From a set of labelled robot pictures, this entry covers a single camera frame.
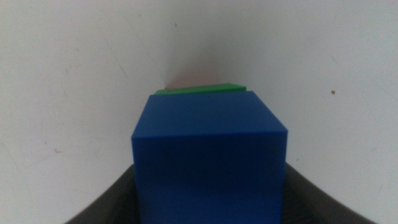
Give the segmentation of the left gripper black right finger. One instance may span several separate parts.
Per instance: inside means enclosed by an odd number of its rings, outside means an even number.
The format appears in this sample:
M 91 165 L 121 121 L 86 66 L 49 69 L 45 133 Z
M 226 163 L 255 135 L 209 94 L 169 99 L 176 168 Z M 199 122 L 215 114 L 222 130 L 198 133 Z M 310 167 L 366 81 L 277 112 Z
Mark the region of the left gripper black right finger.
M 375 224 L 285 165 L 282 224 Z

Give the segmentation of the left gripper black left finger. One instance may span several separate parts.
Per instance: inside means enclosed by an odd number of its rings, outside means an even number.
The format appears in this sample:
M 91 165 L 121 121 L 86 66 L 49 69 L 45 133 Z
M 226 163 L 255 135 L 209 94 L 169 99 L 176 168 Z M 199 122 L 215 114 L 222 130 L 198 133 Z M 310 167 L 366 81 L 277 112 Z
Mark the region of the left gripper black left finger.
M 67 224 L 139 223 L 134 166 Z

